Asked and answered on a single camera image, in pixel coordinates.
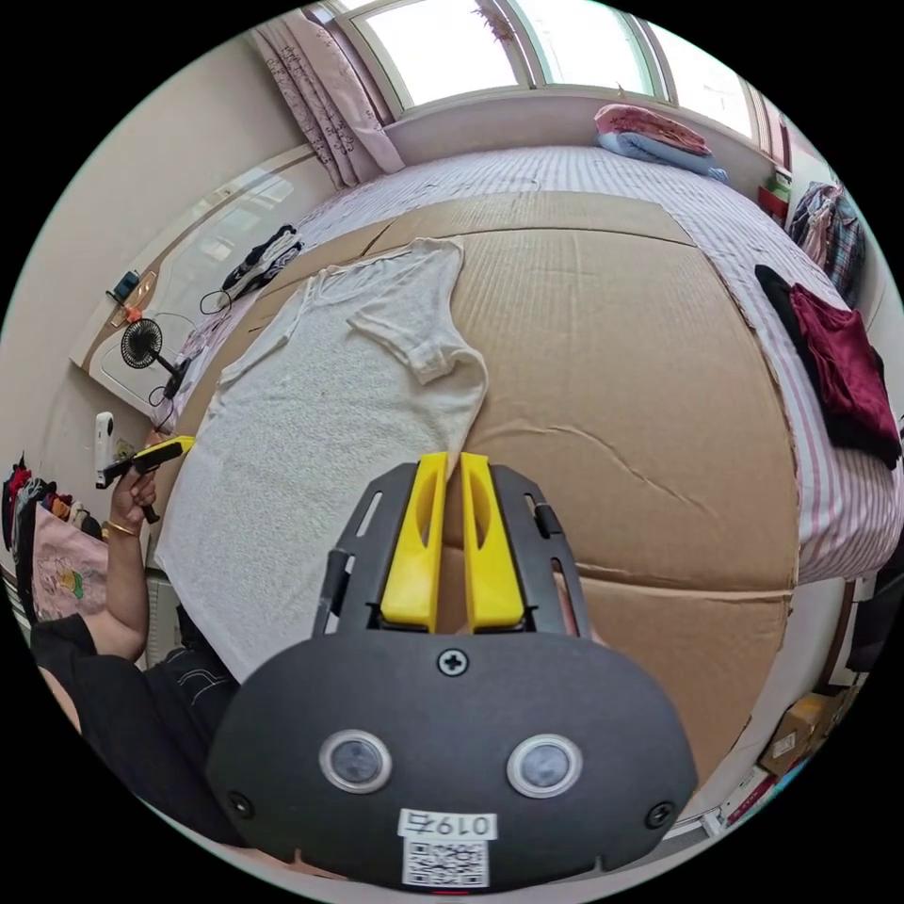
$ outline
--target striped bed sheet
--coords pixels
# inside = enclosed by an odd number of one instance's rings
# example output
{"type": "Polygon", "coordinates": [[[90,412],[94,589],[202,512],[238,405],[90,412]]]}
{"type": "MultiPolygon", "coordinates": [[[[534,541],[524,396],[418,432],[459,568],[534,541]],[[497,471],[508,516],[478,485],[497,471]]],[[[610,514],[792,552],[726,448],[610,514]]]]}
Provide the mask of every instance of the striped bed sheet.
{"type": "MultiPolygon", "coordinates": [[[[904,525],[904,466],[890,472],[874,458],[831,446],[813,387],[753,268],[768,264],[829,303],[844,307],[844,302],[783,229],[731,188],[598,148],[521,148],[450,157],[382,176],[333,196],[297,225],[310,250],[428,204],[517,191],[592,191],[642,199],[661,204],[681,224],[729,286],[779,382],[797,451],[799,582],[851,580],[880,568],[904,525]]],[[[233,305],[231,322],[192,363],[188,392],[255,297],[233,305]]],[[[175,402],[178,416],[184,398],[177,396],[175,402]]]]}

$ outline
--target cardboard sheet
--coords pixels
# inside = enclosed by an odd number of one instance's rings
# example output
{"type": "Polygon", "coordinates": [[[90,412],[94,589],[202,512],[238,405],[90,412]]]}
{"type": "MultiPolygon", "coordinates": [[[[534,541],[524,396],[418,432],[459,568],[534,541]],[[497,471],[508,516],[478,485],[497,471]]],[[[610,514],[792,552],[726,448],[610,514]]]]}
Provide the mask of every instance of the cardboard sheet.
{"type": "MultiPolygon", "coordinates": [[[[301,280],[415,237],[449,235],[465,248],[453,319],[490,372],[466,450],[542,486],[597,631],[670,694],[703,783],[742,732],[782,643],[797,484],[757,341],[661,207],[579,192],[492,195],[328,242],[258,299],[177,430],[197,430],[222,367],[301,280]]],[[[175,473],[158,476],[161,511],[175,473]]],[[[454,631],[464,623],[456,478],[445,539],[441,626],[454,631]]]]}

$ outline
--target fan stand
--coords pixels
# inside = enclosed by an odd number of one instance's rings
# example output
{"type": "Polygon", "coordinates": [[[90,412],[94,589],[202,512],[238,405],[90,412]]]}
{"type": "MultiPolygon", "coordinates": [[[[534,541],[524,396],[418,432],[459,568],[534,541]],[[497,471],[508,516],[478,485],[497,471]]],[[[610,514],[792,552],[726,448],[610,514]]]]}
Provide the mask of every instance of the fan stand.
{"type": "Polygon", "coordinates": [[[163,358],[157,358],[157,361],[169,370],[169,379],[167,380],[167,385],[163,388],[163,397],[172,400],[176,393],[179,392],[186,378],[186,372],[191,361],[186,358],[174,366],[163,358]]]}

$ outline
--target blue blanket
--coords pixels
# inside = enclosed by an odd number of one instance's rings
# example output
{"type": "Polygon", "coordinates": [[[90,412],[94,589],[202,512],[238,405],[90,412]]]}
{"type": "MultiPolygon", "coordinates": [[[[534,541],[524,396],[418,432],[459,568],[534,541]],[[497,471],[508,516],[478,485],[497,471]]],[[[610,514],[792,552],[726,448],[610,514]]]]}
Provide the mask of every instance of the blue blanket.
{"type": "Polygon", "coordinates": [[[596,143],[607,151],[630,157],[632,160],[643,160],[646,163],[661,163],[679,170],[690,170],[701,176],[708,176],[728,185],[728,173],[724,169],[714,167],[716,162],[712,154],[698,154],[673,148],[655,138],[638,135],[636,132],[597,133],[596,143]]]}

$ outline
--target black desk fan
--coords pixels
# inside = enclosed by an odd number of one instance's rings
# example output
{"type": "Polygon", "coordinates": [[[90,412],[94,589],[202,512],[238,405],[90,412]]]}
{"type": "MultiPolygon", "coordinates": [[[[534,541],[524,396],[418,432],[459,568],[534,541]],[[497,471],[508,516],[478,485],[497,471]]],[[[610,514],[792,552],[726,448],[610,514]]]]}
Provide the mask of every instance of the black desk fan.
{"type": "Polygon", "coordinates": [[[169,371],[169,379],[163,389],[163,397],[172,399],[179,392],[179,387],[186,378],[190,361],[186,359],[178,364],[170,364],[166,358],[161,357],[162,348],[163,331],[160,329],[160,325],[155,320],[143,317],[125,328],[120,342],[122,359],[130,367],[143,370],[157,362],[169,371]]]}

